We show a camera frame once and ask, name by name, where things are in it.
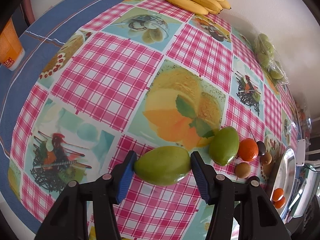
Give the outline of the checkered fruit print tablecloth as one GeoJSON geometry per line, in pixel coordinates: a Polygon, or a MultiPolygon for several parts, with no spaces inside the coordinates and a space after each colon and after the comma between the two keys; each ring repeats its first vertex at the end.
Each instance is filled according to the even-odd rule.
{"type": "Polygon", "coordinates": [[[165,0],[100,0],[104,11],[38,46],[9,94],[24,104],[13,130],[9,184],[37,223],[70,180],[93,181],[129,150],[198,151],[237,180],[242,162],[211,158],[213,134],[231,127],[262,140],[273,158],[297,145],[295,103],[275,87],[247,40],[219,16],[198,16],[165,0]]]}

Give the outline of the brown round longan fruit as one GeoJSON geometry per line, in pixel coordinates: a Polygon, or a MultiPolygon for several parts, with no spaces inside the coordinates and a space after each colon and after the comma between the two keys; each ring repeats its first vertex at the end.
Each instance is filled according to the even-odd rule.
{"type": "Polygon", "coordinates": [[[272,155],[269,152],[266,152],[261,156],[260,161],[262,165],[269,165],[272,161],[272,155]]]}

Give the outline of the white rectangular device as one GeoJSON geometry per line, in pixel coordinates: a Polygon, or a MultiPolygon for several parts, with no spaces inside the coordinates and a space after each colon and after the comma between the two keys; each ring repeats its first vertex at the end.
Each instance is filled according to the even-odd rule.
{"type": "Polygon", "coordinates": [[[302,167],[305,164],[305,145],[305,139],[300,139],[297,141],[296,166],[302,167]]]}

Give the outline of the dark cherry with stem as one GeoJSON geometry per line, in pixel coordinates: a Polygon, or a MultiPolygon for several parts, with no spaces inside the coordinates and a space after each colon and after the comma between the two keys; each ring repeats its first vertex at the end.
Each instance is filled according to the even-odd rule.
{"type": "Polygon", "coordinates": [[[249,132],[250,132],[252,139],[254,140],[254,142],[256,143],[256,145],[258,147],[258,153],[255,155],[255,157],[262,157],[266,153],[266,146],[265,146],[264,142],[261,140],[255,139],[251,128],[249,128],[249,132]]]}

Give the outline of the silver metal bowl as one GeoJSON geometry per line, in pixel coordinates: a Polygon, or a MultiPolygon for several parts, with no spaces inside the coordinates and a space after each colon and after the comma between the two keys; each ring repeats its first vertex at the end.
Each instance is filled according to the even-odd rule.
{"type": "Polygon", "coordinates": [[[296,175],[296,158],[295,152],[291,146],[288,146],[284,153],[275,162],[266,187],[266,193],[273,201],[273,193],[276,189],[281,188],[284,191],[283,196],[286,202],[283,207],[276,209],[282,219],[285,217],[286,208],[291,198],[293,185],[296,175]]]}

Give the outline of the blue tablecloth underneath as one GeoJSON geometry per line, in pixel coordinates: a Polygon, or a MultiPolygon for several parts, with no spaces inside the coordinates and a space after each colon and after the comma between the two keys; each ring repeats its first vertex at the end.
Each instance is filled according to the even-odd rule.
{"type": "Polygon", "coordinates": [[[15,71],[1,67],[1,194],[31,232],[39,221],[12,192],[7,174],[12,134],[18,115],[38,75],[54,54],[81,26],[123,0],[63,0],[45,12],[21,36],[25,56],[15,71]]]}

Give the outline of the green mango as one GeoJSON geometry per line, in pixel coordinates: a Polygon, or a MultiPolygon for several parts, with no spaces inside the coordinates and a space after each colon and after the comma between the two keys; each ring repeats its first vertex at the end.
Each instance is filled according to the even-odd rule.
{"type": "Polygon", "coordinates": [[[178,146],[154,148],[134,164],[135,174],[156,186],[169,186],[184,179],[191,170],[189,152],[178,146]]]}
{"type": "Polygon", "coordinates": [[[235,158],[239,143],[236,129],[226,126],[214,135],[209,146],[209,156],[217,165],[226,166],[235,158]]]}

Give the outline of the orange plastic cup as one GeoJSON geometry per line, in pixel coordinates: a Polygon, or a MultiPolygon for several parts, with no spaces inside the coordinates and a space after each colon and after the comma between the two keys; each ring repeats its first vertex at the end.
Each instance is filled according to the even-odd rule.
{"type": "Polygon", "coordinates": [[[17,36],[12,18],[7,22],[0,38],[1,64],[10,71],[14,71],[22,61],[25,50],[17,36]]]}

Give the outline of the clear box of small fruits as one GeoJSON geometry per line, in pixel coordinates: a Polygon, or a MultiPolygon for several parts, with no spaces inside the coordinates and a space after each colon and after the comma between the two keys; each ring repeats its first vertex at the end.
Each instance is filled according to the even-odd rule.
{"type": "Polygon", "coordinates": [[[310,110],[304,99],[295,100],[295,103],[297,107],[301,135],[302,138],[305,139],[306,148],[308,148],[311,145],[310,135],[312,132],[310,110]]]}

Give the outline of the orange tangerine with stem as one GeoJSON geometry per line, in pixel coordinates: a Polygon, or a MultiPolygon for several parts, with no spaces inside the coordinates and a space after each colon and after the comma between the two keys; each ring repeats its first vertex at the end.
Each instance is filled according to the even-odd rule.
{"type": "Polygon", "coordinates": [[[278,202],[283,198],[284,196],[284,190],[282,188],[276,188],[272,194],[272,201],[278,202]]]}

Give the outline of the plastic tray of green plums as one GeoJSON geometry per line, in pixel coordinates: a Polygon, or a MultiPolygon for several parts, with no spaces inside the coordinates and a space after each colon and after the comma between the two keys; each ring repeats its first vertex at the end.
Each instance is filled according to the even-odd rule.
{"type": "Polygon", "coordinates": [[[289,80],[281,65],[280,56],[266,34],[259,33],[254,41],[254,53],[260,66],[277,85],[288,85],[289,80]]]}

